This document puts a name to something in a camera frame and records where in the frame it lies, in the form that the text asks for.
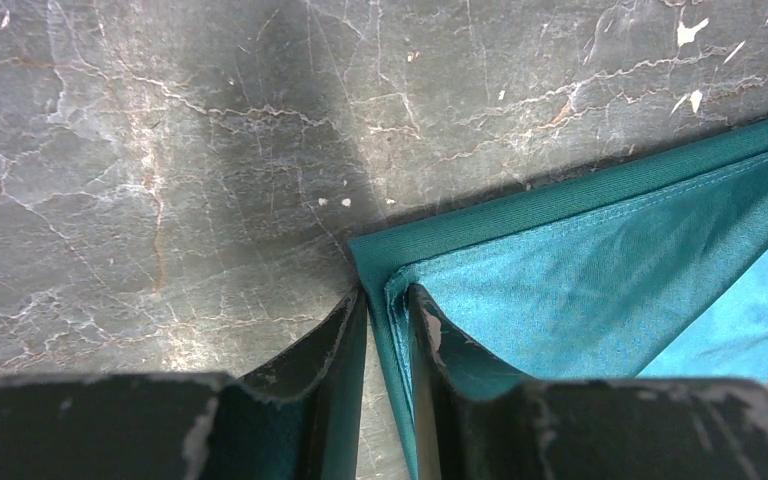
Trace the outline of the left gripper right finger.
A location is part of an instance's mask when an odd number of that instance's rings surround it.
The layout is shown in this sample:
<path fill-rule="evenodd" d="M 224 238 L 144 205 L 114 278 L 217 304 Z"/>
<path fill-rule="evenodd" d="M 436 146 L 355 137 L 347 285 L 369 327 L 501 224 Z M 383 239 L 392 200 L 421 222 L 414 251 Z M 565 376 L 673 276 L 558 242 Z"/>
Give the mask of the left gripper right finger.
<path fill-rule="evenodd" d="M 768 479 L 768 390 L 743 379 L 539 380 L 407 304 L 422 479 Z"/>

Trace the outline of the teal cloth napkin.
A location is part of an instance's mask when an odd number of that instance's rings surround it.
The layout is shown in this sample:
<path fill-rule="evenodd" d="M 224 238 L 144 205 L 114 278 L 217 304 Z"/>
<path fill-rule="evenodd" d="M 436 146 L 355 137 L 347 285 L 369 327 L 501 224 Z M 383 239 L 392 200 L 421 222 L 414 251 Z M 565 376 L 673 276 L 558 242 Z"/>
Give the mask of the teal cloth napkin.
<path fill-rule="evenodd" d="M 768 120 L 350 249 L 414 479 L 413 285 L 539 380 L 729 378 L 767 389 Z"/>

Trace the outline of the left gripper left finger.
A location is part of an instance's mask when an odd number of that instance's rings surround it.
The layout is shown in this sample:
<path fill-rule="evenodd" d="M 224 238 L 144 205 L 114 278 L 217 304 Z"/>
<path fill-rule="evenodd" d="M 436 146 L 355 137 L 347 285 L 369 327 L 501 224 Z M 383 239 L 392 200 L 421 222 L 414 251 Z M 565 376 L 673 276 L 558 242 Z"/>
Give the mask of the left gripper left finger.
<path fill-rule="evenodd" d="M 0 479 L 351 479 L 367 302 L 248 374 L 0 377 Z"/>

